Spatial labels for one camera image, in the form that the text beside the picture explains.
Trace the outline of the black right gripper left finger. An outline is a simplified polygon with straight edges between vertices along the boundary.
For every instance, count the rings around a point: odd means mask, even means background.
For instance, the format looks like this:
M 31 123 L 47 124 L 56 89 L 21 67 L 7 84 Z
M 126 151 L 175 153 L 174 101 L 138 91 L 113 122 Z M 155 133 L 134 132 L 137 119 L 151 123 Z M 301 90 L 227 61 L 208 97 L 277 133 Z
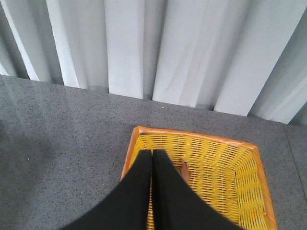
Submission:
M 141 150 L 128 173 L 98 205 L 63 230 L 145 230 L 150 200 L 152 153 Z

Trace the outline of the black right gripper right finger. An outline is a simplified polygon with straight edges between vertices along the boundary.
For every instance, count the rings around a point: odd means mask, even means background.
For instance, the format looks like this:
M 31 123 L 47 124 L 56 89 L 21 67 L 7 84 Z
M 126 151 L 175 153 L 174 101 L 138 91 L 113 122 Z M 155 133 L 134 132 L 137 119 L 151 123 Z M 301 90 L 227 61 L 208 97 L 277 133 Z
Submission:
M 153 151 L 152 207 L 156 230 L 240 230 L 204 202 L 162 149 Z

